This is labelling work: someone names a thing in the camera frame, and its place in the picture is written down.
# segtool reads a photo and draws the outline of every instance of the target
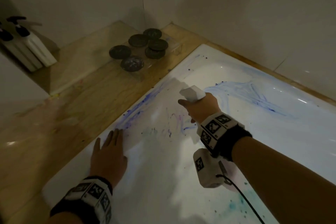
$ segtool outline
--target countertop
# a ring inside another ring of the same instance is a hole
[[[200,44],[207,44],[333,105],[335,102],[207,39],[169,24],[181,53],[151,66],[142,80],[109,62],[0,130],[0,213],[5,223],[44,223],[44,184]]]

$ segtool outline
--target black and white wristband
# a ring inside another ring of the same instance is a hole
[[[50,211],[76,214],[84,224],[109,224],[111,221],[112,186],[100,176],[90,176],[69,190]]]
[[[223,112],[206,118],[198,126],[197,134],[213,157],[221,155],[229,161],[232,161],[231,152],[234,144],[242,137],[252,137],[243,124]]]

